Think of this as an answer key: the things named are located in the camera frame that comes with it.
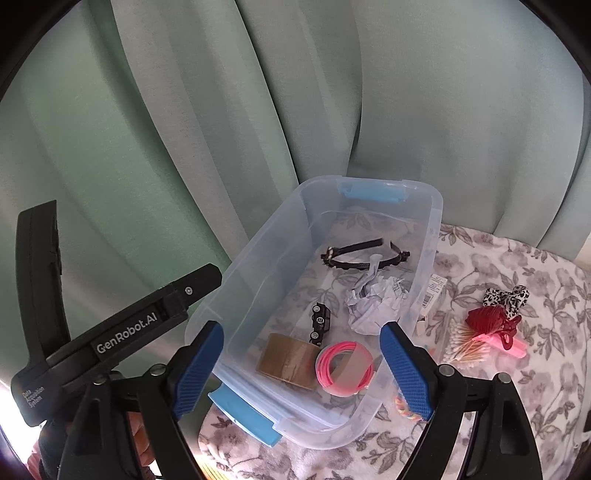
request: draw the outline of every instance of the barcode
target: barcode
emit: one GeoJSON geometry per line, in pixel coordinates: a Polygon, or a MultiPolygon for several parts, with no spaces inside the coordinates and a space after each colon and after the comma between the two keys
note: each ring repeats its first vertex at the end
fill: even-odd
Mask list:
{"type": "Polygon", "coordinates": [[[423,308],[427,308],[427,305],[429,305],[429,302],[431,301],[431,299],[433,298],[433,294],[427,292],[425,294],[425,297],[423,298],[423,308]]]}

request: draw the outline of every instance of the barcode label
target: barcode label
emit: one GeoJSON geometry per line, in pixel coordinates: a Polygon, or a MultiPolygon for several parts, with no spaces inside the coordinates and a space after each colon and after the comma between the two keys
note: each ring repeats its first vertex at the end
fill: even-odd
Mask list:
{"type": "Polygon", "coordinates": [[[431,299],[433,298],[433,295],[429,292],[427,292],[425,294],[425,297],[423,298],[423,305],[422,307],[425,309],[427,308],[427,305],[429,305],[429,302],[431,301],[431,299]]]}
{"type": "Polygon", "coordinates": [[[433,304],[439,298],[439,294],[443,290],[443,287],[447,283],[447,279],[444,277],[440,277],[439,275],[431,275],[429,279],[429,285],[425,291],[425,296],[423,297],[423,302],[421,305],[421,315],[426,317],[429,313],[429,310],[433,307],[433,304]]]}

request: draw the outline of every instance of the screw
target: screw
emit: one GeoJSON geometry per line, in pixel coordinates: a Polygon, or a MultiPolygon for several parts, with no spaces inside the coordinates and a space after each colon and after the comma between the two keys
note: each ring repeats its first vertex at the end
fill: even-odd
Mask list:
{"type": "Polygon", "coordinates": [[[150,375],[152,375],[153,377],[159,377],[164,372],[166,372],[166,365],[156,364],[150,367],[150,375]]]}
{"type": "Polygon", "coordinates": [[[511,376],[508,373],[501,372],[498,375],[499,382],[501,383],[511,383],[511,376]]]}
{"type": "Polygon", "coordinates": [[[439,365],[439,373],[441,373],[444,377],[451,377],[454,374],[454,372],[455,370],[451,365],[439,365]]]}

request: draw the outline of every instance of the black headband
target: black headband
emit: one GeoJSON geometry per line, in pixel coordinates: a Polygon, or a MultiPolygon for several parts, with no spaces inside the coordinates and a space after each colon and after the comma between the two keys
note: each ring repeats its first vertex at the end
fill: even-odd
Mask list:
{"type": "MultiPolygon", "coordinates": [[[[335,257],[344,254],[350,254],[351,252],[356,252],[358,250],[365,250],[366,248],[372,247],[379,247],[384,244],[383,238],[377,238],[376,240],[370,240],[369,242],[361,242],[360,244],[353,244],[348,245],[346,247],[336,248],[336,247],[328,247],[325,254],[321,254],[320,258],[324,262],[325,265],[329,267],[336,267],[342,268],[343,270],[348,270],[350,268],[356,268],[357,270],[367,270],[369,268],[369,262],[361,262],[361,263],[348,263],[348,262],[339,262],[334,260],[335,257]]],[[[378,264],[378,269],[389,267],[390,265],[398,265],[400,262],[406,262],[407,258],[410,257],[410,252],[402,252],[396,245],[390,242],[390,248],[394,250],[398,255],[396,257],[392,257],[388,260],[382,260],[378,264]]]]}

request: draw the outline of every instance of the blue gripper pad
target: blue gripper pad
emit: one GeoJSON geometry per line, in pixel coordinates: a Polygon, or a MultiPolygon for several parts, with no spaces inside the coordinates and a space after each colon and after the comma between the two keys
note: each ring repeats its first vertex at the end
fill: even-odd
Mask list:
{"type": "Polygon", "coordinates": [[[173,413],[177,420],[195,408],[205,382],[212,373],[222,349],[223,329],[220,324],[216,323],[177,381],[175,389],[176,402],[173,407],[173,413]]]}
{"type": "MultiPolygon", "coordinates": [[[[390,325],[390,323],[384,325],[379,334],[379,346],[384,359],[404,395],[408,408],[418,413],[423,420],[429,421],[433,415],[433,408],[430,404],[428,383],[392,327],[397,327],[402,335],[404,335],[404,332],[397,324],[394,323],[392,327],[390,325]]],[[[412,348],[415,348],[408,338],[406,340],[412,348]]]]}

